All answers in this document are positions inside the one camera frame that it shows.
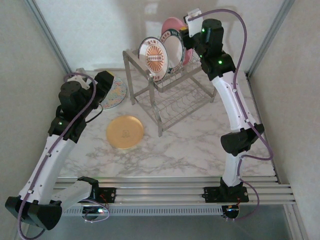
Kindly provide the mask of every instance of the dish rack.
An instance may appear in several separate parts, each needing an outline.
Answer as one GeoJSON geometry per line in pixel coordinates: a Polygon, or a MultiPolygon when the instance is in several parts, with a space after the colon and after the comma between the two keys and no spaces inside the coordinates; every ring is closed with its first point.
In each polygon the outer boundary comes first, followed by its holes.
{"type": "Polygon", "coordinates": [[[134,105],[137,101],[157,124],[159,137],[165,130],[215,100],[217,90],[209,90],[194,78],[202,70],[196,53],[180,70],[157,82],[154,82],[147,66],[138,59],[138,50],[123,51],[123,61],[131,103],[134,105]],[[147,80],[147,86],[138,92],[134,92],[129,63],[147,80]]]}

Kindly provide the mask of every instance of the white enclosure wall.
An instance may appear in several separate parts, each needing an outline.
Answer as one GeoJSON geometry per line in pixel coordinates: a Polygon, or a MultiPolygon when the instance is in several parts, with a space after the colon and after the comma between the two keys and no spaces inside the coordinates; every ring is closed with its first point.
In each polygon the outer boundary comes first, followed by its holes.
{"type": "Polygon", "coordinates": [[[251,81],[276,169],[311,240],[320,239],[319,13],[319,0],[296,0],[251,81]]]}
{"type": "Polygon", "coordinates": [[[21,0],[0,0],[0,239],[16,230],[5,209],[43,151],[63,69],[21,0]]]}
{"type": "MultiPolygon", "coordinates": [[[[86,70],[123,68],[122,51],[137,49],[146,37],[158,37],[168,17],[183,19],[188,11],[226,8],[238,12],[248,29],[241,68],[257,54],[282,0],[36,0],[70,67],[86,70]]],[[[222,21],[223,49],[238,62],[243,29],[227,13],[209,16],[222,21]]]]}

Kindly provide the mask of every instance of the pink plate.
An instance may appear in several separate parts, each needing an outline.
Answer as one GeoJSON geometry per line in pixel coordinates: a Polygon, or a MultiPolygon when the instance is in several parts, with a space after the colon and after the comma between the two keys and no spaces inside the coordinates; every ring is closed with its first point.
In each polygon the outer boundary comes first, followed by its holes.
{"type": "MultiPolygon", "coordinates": [[[[161,35],[164,34],[165,31],[168,29],[175,29],[179,31],[182,27],[186,27],[183,21],[176,17],[169,17],[167,20],[164,21],[161,29],[161,35]]],[[[184,60],[182,65],[186,65],[191,57],[192,57],[193,49],[189,49],[185,51],[184,60]]]]}

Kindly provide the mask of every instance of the white marble table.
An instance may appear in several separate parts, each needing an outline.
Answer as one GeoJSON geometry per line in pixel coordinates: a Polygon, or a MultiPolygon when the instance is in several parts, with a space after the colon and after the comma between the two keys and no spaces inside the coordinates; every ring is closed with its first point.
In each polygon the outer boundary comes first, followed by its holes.
{"type": "MultiPolygon", "coordinates": [[[[114,72],[127,83],[124,71],[114,72]]],[[[204,73],[197,80],[210,84],[204,73]]],[[[137,71],[132,72],[136,90],[146,87],[147,81],[137,71]]],[[[251,113],[257,113],[244,74],[239,84],[251,113]]],[[[88,119],[96,115],[94,110],[88,119]]],[[[217,94],[214,103],[208,103],[178,122],[158,137],[158,127],[136,103],[131,104],[129,91],[118,106],[105,109],[88,123],[78,144],[68,156],[60,177],[206,177],[221,176],[225,168],[226,153],[220,136],[230,132],[227,112],[217,94]],[[144,125],[144,137],[135,147],[122,150],[109,145],[106,129],[114,118],[132,115],[144,125]]],[[[260,140],[252,146],[250,154],[266,157],[268,152],[260,140]]],[[[270,161],[245,159],[244,176],[274,176],[270,161]]]]}

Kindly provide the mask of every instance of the gold plate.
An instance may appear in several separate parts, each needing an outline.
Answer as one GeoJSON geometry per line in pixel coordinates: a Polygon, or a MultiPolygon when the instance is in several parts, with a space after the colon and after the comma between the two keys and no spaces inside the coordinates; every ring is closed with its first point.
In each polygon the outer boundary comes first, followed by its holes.
{"type": "Polygon", "coordinates": [[[113,119],[106,128],[106,139],[115,148],[128,149],[137,145],[144,136],[144,126],[134,116],[113,119]]]}

